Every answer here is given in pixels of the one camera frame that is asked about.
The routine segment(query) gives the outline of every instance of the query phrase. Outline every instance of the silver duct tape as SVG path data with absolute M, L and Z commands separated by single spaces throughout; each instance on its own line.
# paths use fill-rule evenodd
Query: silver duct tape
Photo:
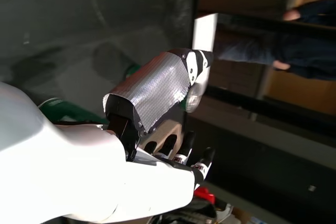
M 105 95 L 104 111 L 111 94 L 123 97 L 134 105 L 148 132 L 174 104 L 184 99 L 189 86 L 188 72 L 181 58 L 163 52 Z

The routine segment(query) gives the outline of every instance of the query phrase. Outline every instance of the dark wall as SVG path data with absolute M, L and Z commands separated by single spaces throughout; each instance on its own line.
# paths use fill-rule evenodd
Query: dark wall
M 197 133 L 190 164 L 216 148 L 210 183 L 292 223 L 334 223 L 334 170 L 191 117 L 186 129 Z

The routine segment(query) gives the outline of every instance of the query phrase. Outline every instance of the robotic hand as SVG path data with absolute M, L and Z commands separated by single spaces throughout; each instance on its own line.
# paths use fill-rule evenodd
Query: robotic hand
M 23 92 L 0 83 L 0 223 L 59 216 L 110 223 L 187 205 L 214 151 L 191 168 L 190 144 L 175 161 L 138 144 L 173 106 L 198 105 L 194 83 L 211 61 L 211 53 L 189 49 L 155 57 L 104 97 L 113 134 L 95 124 L 53 125 Z

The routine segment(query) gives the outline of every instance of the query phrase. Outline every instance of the person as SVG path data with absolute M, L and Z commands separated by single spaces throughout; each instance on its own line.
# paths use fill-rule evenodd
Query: person
M 336 27 L 336 0 L 301 5 L 287 11 L 283 19 Z M 334 42 L 226 26 L 214 54 L 223 60 L 271 65 L 305 78 L 336 80 L 336 38 Z

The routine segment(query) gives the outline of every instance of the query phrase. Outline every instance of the green object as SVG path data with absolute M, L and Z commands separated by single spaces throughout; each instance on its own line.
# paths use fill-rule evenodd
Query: green object
M 132 65 L 126 70 L 125 79 L 137 72 L 141 68 L 140 65 Z
M 61 98 L 51 98 L 38 106 L 44 116 L 51 122 L 96 122 L 108 124 L 107 119 L 101 118 L 71 102 Z

